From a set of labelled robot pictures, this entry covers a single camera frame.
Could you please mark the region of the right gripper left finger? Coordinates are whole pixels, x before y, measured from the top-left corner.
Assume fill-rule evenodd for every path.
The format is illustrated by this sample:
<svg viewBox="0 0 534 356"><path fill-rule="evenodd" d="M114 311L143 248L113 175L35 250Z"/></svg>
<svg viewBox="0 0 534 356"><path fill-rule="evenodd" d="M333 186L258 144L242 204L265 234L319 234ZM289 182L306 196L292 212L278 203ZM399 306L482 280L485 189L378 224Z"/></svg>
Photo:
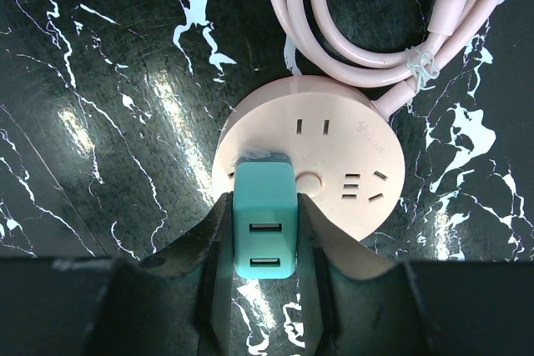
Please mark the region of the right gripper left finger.
<svg viewBox="0 0 534 356"><path fill-rule="evenodd" d="M226 355L234 271L231 193L137 264L116 261L85 355Z"/></svg>

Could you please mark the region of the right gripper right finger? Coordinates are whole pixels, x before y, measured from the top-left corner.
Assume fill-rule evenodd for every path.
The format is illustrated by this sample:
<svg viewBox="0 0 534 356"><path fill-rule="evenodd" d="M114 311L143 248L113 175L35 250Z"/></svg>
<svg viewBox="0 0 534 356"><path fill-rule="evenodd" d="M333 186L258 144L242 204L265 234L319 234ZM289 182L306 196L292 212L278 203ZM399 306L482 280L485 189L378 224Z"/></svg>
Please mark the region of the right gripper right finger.
<svg viewBox="0 0 534 356"><path fill-rule="evenodd" d="M296 273L308 355L447 355L447 263L392 263L298 197Z"/></svg>

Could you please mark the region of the teal USB charger plug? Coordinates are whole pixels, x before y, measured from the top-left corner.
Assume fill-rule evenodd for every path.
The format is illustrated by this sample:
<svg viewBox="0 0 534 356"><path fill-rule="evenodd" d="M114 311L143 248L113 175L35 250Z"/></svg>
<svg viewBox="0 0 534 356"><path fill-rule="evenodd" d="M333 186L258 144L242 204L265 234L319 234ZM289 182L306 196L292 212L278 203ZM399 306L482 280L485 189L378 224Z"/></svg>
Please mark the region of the teal USB charger plug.
<svg viewBox="0 0 534 356"><path fill-rule="evenodd" d="M234 267L244 279L284 279L295 271L299 206L295 170L283 153L238 158L232 199Z"/></svg>

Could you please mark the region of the pink round power socket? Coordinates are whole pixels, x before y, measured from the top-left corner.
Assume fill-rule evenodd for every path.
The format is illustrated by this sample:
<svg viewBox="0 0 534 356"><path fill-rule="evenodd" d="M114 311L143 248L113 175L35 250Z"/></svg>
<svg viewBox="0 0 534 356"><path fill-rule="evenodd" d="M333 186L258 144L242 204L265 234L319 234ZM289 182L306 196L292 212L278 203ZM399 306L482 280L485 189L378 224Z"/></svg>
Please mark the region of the pink round power socket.
<svg viewBox="0 0 534 356"><path fill-rule="evenodd" d="M289 156L297 196L355 240L383 224L404 185L404 155L388 122L361 92L329 78L282 78L234 108L214 156L215 197L233 194L235 165L250 151Z"/></svg>

